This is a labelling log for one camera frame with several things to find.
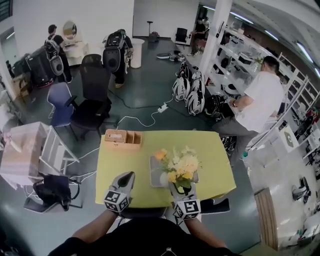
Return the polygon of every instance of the blue chair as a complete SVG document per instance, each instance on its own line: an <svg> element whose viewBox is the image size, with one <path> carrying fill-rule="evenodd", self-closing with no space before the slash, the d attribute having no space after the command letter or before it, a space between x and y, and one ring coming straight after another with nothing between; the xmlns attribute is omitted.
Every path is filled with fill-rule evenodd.
<svg viewBox="0 0 320 256"><path fill-rule="evenodd" d="M72 105L65 106L70 98L71 93L65 82L51 85L47 96L47 101L53 106L54 111L50 125L53 127L65 127L66 129L69 126L75 140L78 141L70 122L74 107Z"/></svg>

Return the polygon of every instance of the wooden tissue box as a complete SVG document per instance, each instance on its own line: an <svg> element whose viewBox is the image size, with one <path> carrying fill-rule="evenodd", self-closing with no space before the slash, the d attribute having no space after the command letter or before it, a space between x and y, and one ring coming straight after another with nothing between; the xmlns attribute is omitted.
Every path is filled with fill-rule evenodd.
<svg viewBox="0 0 320 256"><path fill-rule="evenodd" d="M142 133L132 130L107 129L104 141L109 149L139 150L142 145Z"/></svg>

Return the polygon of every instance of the ceiling light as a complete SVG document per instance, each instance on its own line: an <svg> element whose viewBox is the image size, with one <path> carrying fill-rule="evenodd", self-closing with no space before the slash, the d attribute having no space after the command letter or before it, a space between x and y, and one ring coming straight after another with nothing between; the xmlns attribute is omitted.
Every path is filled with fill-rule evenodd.
<svg viewBox="0 0 320 256"><path fill-rule="evenodd" d="M9 39L10 37L12 37L15 34L15 32L12 32L10 35L8 35L5 39Z"/></svg>
<svg viewBox="0 0 320 256"><path fill-rule="evenodd" d="M207 8L207 9L210 9L210 10L213 10L215 11L216 9L212 8L212 7L209 7L209 6L203 6L204 8Z"/></svg>
<svg viewBox="0 0 320 256"><path fill-rule="evenodd" d="M264 32L266 32L270 37L272 37L275 40L279 41L279 39L277 37L275 37L273 34L271 34L268 30L265 30Z"/></svg>
<svg viewBox="0 0 320 256"><path fill-rule="evenodd" d="M312 58L310 57L310 55L307 53L307 51L306 51L306 49L304 48L304 46L303 46L301 43L299 43L299 42L297 42L296 45L299 46L300 50L303 52L303 54L306 56L306 58L307 58L310 62L314 63L314 61L312 60Z"/></svg>
<svg viewBox="0 0 320 256"><path fill-rule="evenodd" d="M320 78L319 70L318 70L318 69L316 69L316 68L314 68L314 70L315 70L315 72L316 72L317 76Z"/></svg>
<svg viewBox="0 0 320 256"><path fill-rule="evenodd" d="M230 13L231 13L232 15L234 15L234 16L236 16L236 17L240 18L241 20L243 20L243 21L245 21L245 22L249 22L250 24L254 24L251 20L248 20L247 18L242 17L241 15L236 14L236 13L234 13L233 11L230 11Z"/></svg>

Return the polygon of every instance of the white cylinder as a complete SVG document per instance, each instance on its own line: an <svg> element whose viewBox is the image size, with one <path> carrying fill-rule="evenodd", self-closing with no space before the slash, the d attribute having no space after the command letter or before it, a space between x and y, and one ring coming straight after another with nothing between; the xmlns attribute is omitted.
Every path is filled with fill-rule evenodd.
<svg viewBox="0 0 320 256"><path fill-rule="evenodd" d="M141 57L142 57L142 44L145 41L138 38L132 38L131 43L133 46L133 58L131 60L131 67L134 69L138 69L141 67Z"/></svg>

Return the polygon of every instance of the man in white shirt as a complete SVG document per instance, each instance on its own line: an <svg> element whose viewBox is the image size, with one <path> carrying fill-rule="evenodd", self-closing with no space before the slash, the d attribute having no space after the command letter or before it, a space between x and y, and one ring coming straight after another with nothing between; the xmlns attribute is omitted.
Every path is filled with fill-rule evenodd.
<svg viewBox="0 0 320 256"><path fill-rule="evenodd" d="M228 117L212 127L220 137L236 136L236 144L229 160L233 167L241 158L246 146L259 133L269 117L275 117L279 111L285 92L276 75L279 62L271 57L264 58L259 72L244 96L230 103L238 109L234 117Z"/></svg>

